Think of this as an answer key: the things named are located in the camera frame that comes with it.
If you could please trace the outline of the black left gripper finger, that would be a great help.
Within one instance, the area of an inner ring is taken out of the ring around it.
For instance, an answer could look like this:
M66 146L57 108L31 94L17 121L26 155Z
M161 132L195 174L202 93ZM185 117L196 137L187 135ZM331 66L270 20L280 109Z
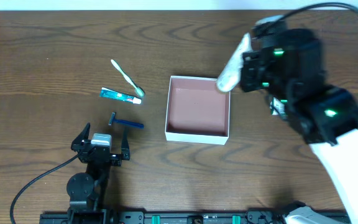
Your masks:
M90 123L87 123L82 132L74 138L72 144L81 144L84 140L87 140L90 133L90 126Z
M128 139L127 139L127 131L128 129L125 128L123 135L122 135L122 142L121 142L121 154L123 156L129 156L130 155L130 148L129 148L129 143L128 143Z

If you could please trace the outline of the green white soap box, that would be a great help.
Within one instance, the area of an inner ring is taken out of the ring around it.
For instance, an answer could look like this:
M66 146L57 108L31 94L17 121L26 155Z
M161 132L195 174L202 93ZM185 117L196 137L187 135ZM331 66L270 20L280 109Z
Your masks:
M285 105L287 100L279 100L277 98L272 98L270 101L270 113L273 116L278 116L281 120L287 120L287 114L285 112Z

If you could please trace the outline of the white floral cone tube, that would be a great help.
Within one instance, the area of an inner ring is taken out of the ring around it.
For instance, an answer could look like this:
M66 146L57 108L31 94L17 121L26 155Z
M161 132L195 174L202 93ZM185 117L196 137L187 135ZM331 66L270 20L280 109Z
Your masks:
M216 80L219 91L229 92L236 87L241 80L241 69L244 63L242 54L251 51L251 37L249 33L246 33Z

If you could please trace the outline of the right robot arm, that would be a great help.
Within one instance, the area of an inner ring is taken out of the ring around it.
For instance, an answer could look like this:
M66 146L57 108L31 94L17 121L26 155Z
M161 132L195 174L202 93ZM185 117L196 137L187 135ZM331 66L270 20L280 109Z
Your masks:
M326 82L323 45L309 29L284 21L258 22L260 49L244 53L243 91L266 90L284 106L299 133L329 174L352 223L358 223L358 104Z

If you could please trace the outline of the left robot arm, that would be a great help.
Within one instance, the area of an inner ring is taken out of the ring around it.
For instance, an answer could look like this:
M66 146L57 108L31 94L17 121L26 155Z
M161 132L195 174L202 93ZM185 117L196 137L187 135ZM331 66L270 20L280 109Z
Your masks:
M71 143L71 150L86 164L86 171L73 175L67 183L68 223L117 223L116 213L104 208L103 203L111 168L121 166L131 157L127 129L122 135L119 154L111 152L111 135L95 133L90 139L89 133L90 124L87 123Z

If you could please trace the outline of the blue disposable razor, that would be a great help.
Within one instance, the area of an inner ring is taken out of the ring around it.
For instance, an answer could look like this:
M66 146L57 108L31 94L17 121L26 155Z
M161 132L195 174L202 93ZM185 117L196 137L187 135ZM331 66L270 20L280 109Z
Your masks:
M132 127L132 128L144 129L144 125L143 125L143 124L135 123L135 122L127 121L127 120L123 120L123 119L117 119L115 112L112 112L112 113L111 113L111 117L110 117L110 119L109 119L108 125L109 125L109 126L112 126L113 123L123 124L123 125L126 125L126 126L130 126L130 127Z

